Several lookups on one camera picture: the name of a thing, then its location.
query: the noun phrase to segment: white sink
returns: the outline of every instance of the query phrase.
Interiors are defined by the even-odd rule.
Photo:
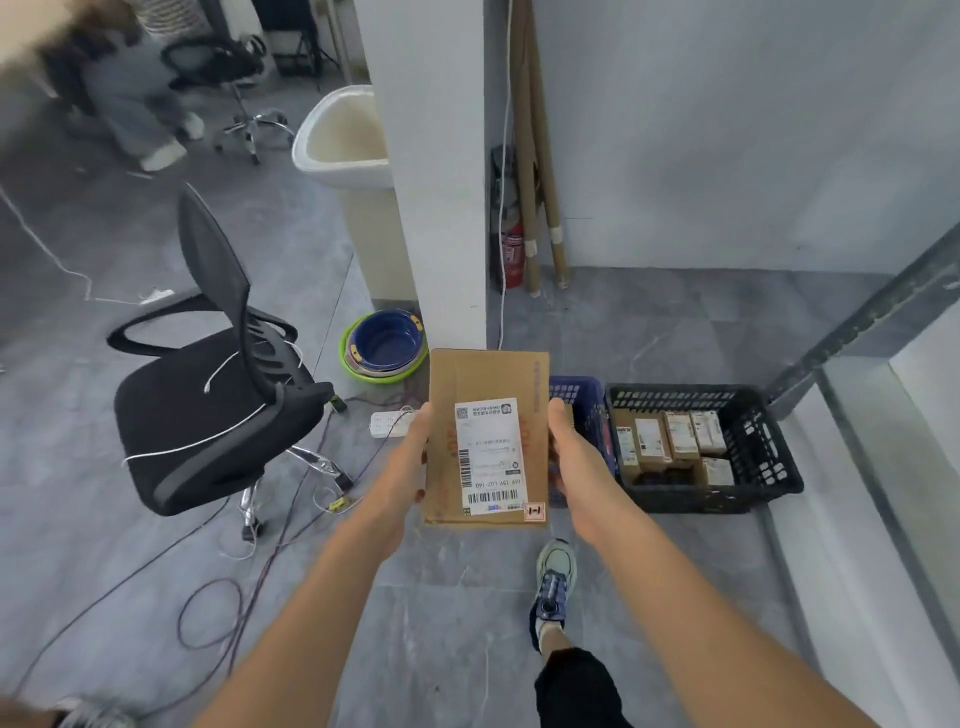
[[[334,189],[393,189],[373,86],[327,94],[300,125],[293,158],[297,169]]]

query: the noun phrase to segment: white shoe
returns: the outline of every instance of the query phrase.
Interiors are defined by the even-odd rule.
[[[198,141],[199,139],[204,138],[206,124],[204,124],[203,119],[193,111],[188,111],[186,113],[186,116],[183,117],[183,123],[180,124],[180,126],[186,132],[188,139],[191,139],[192,141]]]
[[[164,144],[155,152],[142,158],[140,160],[140,169],[144,172],[159,172],[161,169],[166,169],[184,157],[186,157],[186,147],[174,139]]]
[[[54,710],[66,713],[59,728],[136,728],[130,716],[88,697],[65,697]]]
[[[530,609],[530,638],[540,652],[544,627],[563,629],[566,601],[577,582],[577,557],[573,546],[554,539],[537,558],[537,598]]]

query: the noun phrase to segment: cardboard tube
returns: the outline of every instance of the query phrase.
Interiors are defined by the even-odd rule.
[[[514,145],[516,147],[516,179],[520,197],[520,218],[523,220],[523,252],[526,255],[527,292],[540,295],[540,265],[537,263],[537,191],[534,180],[536,148],[530,103],[530,58],[527,42],[529,6],[524,0],[514,2],[511,21],[510,77],[514,99]]]
[[[540,170],[540,188],[543,190],[543,209],[546,224],[550,229],[550,250],[557,286],[570,284],[570,269],[566,264],[564,229],[561,227],[560,204],[557,200],[557,181],[553,174],[553,153],[550,150],[550,129],[546,121],[546,98],[543,95],[543,74],[540,68],[540,48],[537,45],[537,24],[534,19],[532,0],[519,0],[527,6],[527,43],[530,58],[531,117],[533,120],[534,146],[537,168]]]

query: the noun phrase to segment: fire extinguisher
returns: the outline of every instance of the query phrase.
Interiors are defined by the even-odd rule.
[[[515,206],[504,214],[500,254],[503,255],[504,283],[507,288],[516,288],[523,283],[526,255],[523,253],[523,221]]]

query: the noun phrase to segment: barcode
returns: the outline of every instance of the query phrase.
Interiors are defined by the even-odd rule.
[[[520,497],[519,491],[514,488],[510,491],[494,491],[493,493],[470,493],[467,503],[491,503],[495,500],[516,500]]]
[[[460,487],[469,488],[473,485],[473,478],[470,475],[470,451],[458,450],[457,455],[460,457]]]

